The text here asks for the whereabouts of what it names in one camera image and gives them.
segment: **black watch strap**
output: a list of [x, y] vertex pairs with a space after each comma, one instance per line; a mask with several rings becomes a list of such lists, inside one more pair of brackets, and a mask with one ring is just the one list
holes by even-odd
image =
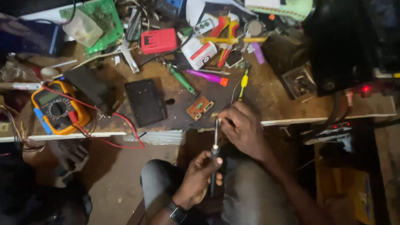
[[170, 218], [177, 224], [181, 224], [186, 218], [186, 211], [177, 206], [173, 200], [170, 201]]

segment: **purple screwdriver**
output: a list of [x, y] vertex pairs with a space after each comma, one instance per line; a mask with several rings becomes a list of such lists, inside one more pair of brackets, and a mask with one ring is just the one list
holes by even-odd
[[224, 87], [226, 87], [226, 85], [228, 84], [228, 78], [223, 78], [223, 77], [219, 77], [219, 76], [212, 75], [209, 73], [199, 72], [196, 70], [186, 70], [186, 72], [188, 72], [194, 76], [199, 76], [199, 77], [205, 78], [211, 82], [219, 83], [220, 85], [222, 85]]

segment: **hand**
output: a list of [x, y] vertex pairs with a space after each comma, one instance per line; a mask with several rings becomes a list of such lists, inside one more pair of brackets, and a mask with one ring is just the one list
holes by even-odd
[[58, 161], [69, 171], [75, 163], [81, 163], [89, 154], [84, 142], [77, 139], [48, 141], [51, 152], [58, 158]]
[[[210, 151], [203, 151], [190, 162], [181, 186], [172, 197], [176, 205], [189, 210], [206, 196], [211, 174], [222, 165], [222, 158], [211, 160], [210, 156]], [[217, 173], [216, 177], [216, 184], [221, 186], [221, 173]]]
[[264, 140], [261, 119], [242, 101], [224, 109], [218, 115], [218, 121], [229, 141], [255, 160], [264, 161], [272, 152]]

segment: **red probe wire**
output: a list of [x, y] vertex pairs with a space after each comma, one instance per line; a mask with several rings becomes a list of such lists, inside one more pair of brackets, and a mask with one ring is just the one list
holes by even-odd
[[[54, 92], [54, 93], [56, 93], [56, 94], [59, 94], [59, 95], [61, 95], [61, 96], [64, 96], [64, 97], [66, 97], [66, 98], [69, 98], [69, 99], [71, 99], [71, 100], [74, 100], [74, 101], [76, 101], [76, 102], [78, 102], [78, 103], [80, 103], [80, 104], [82, 104], [82, 105], [85, 105], [85, 106], [87, 106], [87, 107], [89, 107], [89, 108], [96, 109], [96, 110], [100, 110], [100, 109], [98, 109], [97, 107], [94, 107], [94, 106], [92, 106], [92, 105], [89, 105], [89, 104], [86, 104], [86, 103], [84, 103], [84, 102], [81, 102], [81, 101], [79, 101], [78, 99], [73, 98], [73, 97], [71, 97], [71, 96], [68, 96], [68, 95], [66, 95], [66, 94], [64, 94], [64, 93], [60, 93], [60, 92], [58, 92], [58, 91], [52, 90], [52, 89], [50, 89], [50, 88], [48, 88], [48, 87], [46, 87], [46, 86], [44, 86], [44, 85], [42, 85], [42, 87], [43, 87], [44, 89], [48, 90], [48, 91]], [[100, 139], [102, 142], [105, 142], [105, 143], [107, 143], [107, 144], [109, 144], [109, 145], [112, 145], [112, 146], [118, 147], [118, 148], [125, 148], [125, 149], [144, 149], [145, 146], [144, 146], [143, 142], [139, 139], [138, 134], [136, 133], [136, 129], [135, 129], [135, 127], [133, 126], [132, 122], [131, 122], [126, 116], [121, 115], [121, 114], [119, 114], [119, 113], [117, 113], [117, 112], [113, 112], [112, 114], [115, 115], [115, 116], [118, 116], [118, 117], [120, 117], [120, 118], [122, 118], [122, 119], [124, 119], [124, 120], [129, 124], [129, 126], [130, 126], [130, 127], [132, 128], [132, 130], [133, 130], [133, 133], [135, 134], [136, 139], [137, 139], [137, 140], [139, 141], [139, 143], [141, 144], [141, 147], [120, 146], [120, 145], [116, 145], [116, 144], [113, 144], [113, 143], [111, 143], [111, 142], [108, 142], [108, 141], [106, 141], [106, 140], [104, 140], [104, 139], [102, 139], [102, 138], [99, 138], [99, 139]], [[86, 135], [88, 135], [89, 137], [93, 138], [93, 137], [92, 137], [83, 127], [81, 127], [78, 123], [76, 123], [75, 125], [76, 125], [82, 132], [86, 133]]]

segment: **green screwdriver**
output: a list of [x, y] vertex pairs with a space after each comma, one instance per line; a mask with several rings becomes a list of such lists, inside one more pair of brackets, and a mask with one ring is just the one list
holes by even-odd
[[199, 93], [196, 92], [196, 90], [185, 80], [185, 78], [182, 76], [182, 74], [178, 73], [170, 63], [166, 63], [163, 59], [161, 59], [162, 64], [168, 68], [169, 71], [178, 79], [178, 81], [185, 86], [185, 88], [196, 98]]

